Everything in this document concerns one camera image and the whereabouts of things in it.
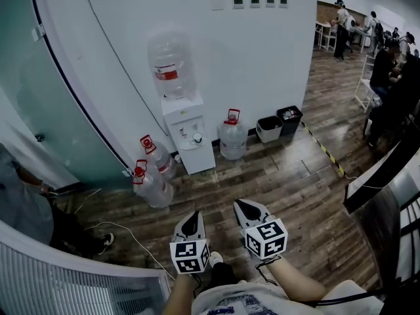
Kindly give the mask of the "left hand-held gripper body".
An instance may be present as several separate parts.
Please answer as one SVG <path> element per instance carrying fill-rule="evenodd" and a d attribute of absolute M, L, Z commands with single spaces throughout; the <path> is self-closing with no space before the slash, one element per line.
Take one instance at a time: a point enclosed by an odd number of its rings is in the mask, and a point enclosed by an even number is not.
<path fill-rule="evenodd" d="M 170 243 L 171 259 L 178 274 L 198 274 L 205 272 L 209 261 L 207 238 L 188 240 L 177 236 Z"/>

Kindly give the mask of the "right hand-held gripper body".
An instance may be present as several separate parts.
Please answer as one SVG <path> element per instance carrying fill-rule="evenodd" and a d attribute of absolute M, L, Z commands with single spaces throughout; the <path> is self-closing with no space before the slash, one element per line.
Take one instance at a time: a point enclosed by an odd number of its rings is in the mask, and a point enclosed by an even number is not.
<path fill-rule="evenodd" d="M 272 259 L 286 250 L 288 232 L 281 219 L 272 215 L 264 220 L 241 218 L 243 246 L 259 259 Z"/>

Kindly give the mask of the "person's left forearm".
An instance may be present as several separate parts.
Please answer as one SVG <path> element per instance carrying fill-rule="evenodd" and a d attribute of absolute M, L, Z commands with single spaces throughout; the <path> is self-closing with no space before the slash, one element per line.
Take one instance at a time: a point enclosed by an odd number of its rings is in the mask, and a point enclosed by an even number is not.
<path fill-rule="evenodd" d="M 191 275 L 178 275 L 162 315 L 191 315 L 195 282 Z"/>

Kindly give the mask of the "person's right forearm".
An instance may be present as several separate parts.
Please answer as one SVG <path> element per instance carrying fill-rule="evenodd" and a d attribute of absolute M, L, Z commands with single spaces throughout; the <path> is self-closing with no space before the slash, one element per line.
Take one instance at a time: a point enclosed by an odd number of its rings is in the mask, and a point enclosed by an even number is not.
<path fill-rule="evenodd" d="M 285 258 L 268 263 L 266 267 L 292 301 L 319 301 L 327 294 L 321 283 L 301 273 Z"/>

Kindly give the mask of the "white water dispenser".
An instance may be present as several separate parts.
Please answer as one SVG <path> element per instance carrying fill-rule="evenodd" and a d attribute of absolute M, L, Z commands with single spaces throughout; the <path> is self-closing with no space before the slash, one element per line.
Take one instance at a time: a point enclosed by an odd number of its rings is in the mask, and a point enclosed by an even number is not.
<path fill-rule="evenodd" d="M 161 107 L 163 118 L 187 173 L 192 175 L 214 168 L 213 145 L 207 132 L 204 103 L 200 94 L 196 93 L 192 100 L 162 98 Z M 198 124 L 197 131 L 193 129 L 194 123 Z M 184 128 L 186 138 L 180 134 L 181 127 Z M 200 144 L 192 139 L 196 132 L 203 135 Z"/>

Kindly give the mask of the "large clear water bottle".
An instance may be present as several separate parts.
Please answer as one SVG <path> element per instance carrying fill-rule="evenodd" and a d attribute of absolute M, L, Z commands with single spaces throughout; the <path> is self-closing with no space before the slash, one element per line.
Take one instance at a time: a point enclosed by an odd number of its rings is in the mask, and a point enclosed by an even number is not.
<path fill-rule="evenodd" d="M 180 31 L 159 33 L 148 42 L 148 63 L 159 95 L 195 97 L 197 83 L 189 37 Z"/>

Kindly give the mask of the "person's black trousers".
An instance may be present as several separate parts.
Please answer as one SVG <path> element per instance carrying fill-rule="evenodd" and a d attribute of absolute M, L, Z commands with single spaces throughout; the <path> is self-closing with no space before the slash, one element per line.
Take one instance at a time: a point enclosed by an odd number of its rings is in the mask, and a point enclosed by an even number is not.
<path fill-rule="evenodd" d="M 211 269 L 210 288 L 222 285 L 237 284 L 240 279 L 235 275 L 233 268 L 224 262 L 217 262 Z"/>

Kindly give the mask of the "white trash bin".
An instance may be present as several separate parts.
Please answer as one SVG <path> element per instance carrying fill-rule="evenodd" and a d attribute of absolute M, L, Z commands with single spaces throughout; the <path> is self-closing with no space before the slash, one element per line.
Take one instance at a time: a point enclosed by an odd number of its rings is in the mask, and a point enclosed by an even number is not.
<path fill-rule="evenodd" d="M 280 137 L 283 127 L 281 119 L 274 115 L 257 121 L 256 132 L 262 143 L 277 140 Z"/>

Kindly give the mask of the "yellow black hazard tape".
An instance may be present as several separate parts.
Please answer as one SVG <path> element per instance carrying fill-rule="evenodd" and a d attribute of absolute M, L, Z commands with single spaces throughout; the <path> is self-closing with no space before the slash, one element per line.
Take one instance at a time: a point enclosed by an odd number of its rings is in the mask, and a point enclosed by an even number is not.
<path fill-rule="evenodd" d="M 346 177 L 345 170 L 343 167 L 338 163 L 338 161 L 335 159 L 335 157 L 331 154 L 331 152 L 314 136 L 314 134 L 311 132 L 311 130 L 307 127 L 307 125 L 300 120 L 300 124 L 302 125 L 303 129 L 312 137 L 313 141 L 321 148 L 322 152 L 329 158 L 329 160 L 336 166 L 336 168 L 339 170 L 339 173 Z"/>

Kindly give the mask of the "black trash bin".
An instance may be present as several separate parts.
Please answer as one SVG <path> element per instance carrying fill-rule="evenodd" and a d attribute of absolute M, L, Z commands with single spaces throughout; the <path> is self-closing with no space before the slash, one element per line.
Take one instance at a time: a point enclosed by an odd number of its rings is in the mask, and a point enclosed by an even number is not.
<path fill-rule="evenodd" d="M 296 112 L 296 117 L 293 119 L 285 120 L 283 118 L 283 113 L 288 110 L 294 110 Z M 303 116 L 302 112 L 296 106 L 289 106 L 279 109 L 277 110 L 276 115 L 281 119 L 283 123 L 282 131 L 280 134 L 281 136 L 294 135 Z"/>

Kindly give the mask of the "dark desk with white edge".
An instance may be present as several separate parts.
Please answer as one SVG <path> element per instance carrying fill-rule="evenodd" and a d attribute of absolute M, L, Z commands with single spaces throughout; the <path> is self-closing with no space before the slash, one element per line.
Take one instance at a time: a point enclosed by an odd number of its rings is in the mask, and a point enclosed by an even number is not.
<path fill-rule="evenodd" d="M 353 213 L 381 190 L 402 190 L 402 195 L 420 192 L 420 140 L 401 140 L 375 165 L 346 186 L 344 207 Z"/>

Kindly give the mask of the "black metal rack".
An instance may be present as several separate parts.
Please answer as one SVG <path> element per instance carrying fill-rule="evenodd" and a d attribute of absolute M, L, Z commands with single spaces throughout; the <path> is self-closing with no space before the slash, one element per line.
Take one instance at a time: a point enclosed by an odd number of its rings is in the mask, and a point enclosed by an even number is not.
<path fill-rule="evenodd" d="M 397 175 L 354 216 L 383 286 L 420 274 L 420 186 L 410 174 Z"/>

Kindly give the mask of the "white chair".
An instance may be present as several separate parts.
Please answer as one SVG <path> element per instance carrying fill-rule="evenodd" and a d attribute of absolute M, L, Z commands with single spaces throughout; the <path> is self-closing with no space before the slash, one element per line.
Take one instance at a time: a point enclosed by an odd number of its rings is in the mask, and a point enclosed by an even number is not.
<path fill-rule="evenodd" d="M 362 73 L 356 86 L 353 98 L 362 107 L 364 113 L 381 104 L 379 96 L 371 89 L 370 79 L 373 73 L 374 57 L 366 55 Z"/>

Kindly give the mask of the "white table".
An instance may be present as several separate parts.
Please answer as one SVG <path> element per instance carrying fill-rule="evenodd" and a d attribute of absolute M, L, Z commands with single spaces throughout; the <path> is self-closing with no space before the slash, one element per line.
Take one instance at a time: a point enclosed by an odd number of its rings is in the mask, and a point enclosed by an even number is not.
<path fill-rule="evenodd" d="M 318 48 L 334 51 L 337 44 L 337 26 L 329 22 L 316 22 L 315 35 L 318 37 Z"/>

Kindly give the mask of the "frosted glass door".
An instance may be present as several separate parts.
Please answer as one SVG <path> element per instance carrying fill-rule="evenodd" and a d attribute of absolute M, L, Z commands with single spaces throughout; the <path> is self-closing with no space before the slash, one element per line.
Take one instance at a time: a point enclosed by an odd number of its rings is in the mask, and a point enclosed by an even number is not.
<path fill-rule="evenodd" d="M 0 0 L 0 142 L 53 188 L 127 187 L 123 164 L 78 104 L 48 41 L 33 40 L 38 24 L 34 0 Z"/>

